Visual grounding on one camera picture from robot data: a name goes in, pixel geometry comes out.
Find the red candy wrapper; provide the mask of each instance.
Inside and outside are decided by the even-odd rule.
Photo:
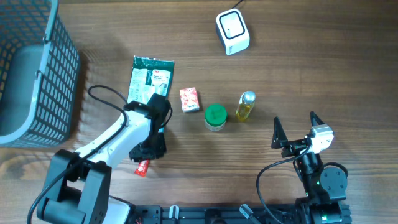
[[[147,175],[148,166],[149,160],[141,161],[138,165],[138,169],[136,169],[134,173],[141,177],[145,177]]]
[[[180,90],[180,97],[184,113],[199,110],[198,93],[195,87]]]

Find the green jar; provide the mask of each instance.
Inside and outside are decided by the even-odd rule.
[[[207,107],[205,125],[210,131],[219,131],[225,126],[227,112],[223,105],[213,104]]]

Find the glass bottle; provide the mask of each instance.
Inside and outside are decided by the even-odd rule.
[[[254,107],[255,100],[256,94],[253,91],[247,91],[242,94],[238,109],[236,110],[236,118],[239,121],[245,121],[248,118]]]

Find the plastic basket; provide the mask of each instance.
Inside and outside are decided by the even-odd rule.
[[[58,1],[0,1],[0,145],[67,140],[80,58]]]

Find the wood grain surface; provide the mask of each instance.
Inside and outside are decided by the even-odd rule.
[[[279,116],[289,139],[298,139],[308,133],[314,110],[335,131],[323,161],[349,170],[345,203],[354,223],[397,223],[398,3],[246,1],[239,8],[251,44],[227,57],[215,17],[235,3],[61,4],[82,59],[71,138],[53,149],[0,149],[0,223],[25,222],[57,150],[76,150],[115,122],[118,112],[86,90],[104,84],[126,95],[134,55],[175,61],[168,153],[151,162],[146,178],[123,160],[112,174],[111,195],[137,205],[259,205],[257,173],[281,160],[271,149],[273,118]],[[202,108],[226,107],[222,131],[205,128],[203,110],[182,113],[178,91],[193,86]],[[239,123],[234,112],[246,90],[257,93],[257,103]],[[107,91],[96,94],[118,100]],[[291,164],[266,172],[261,189],[268,203],[305,196]]]

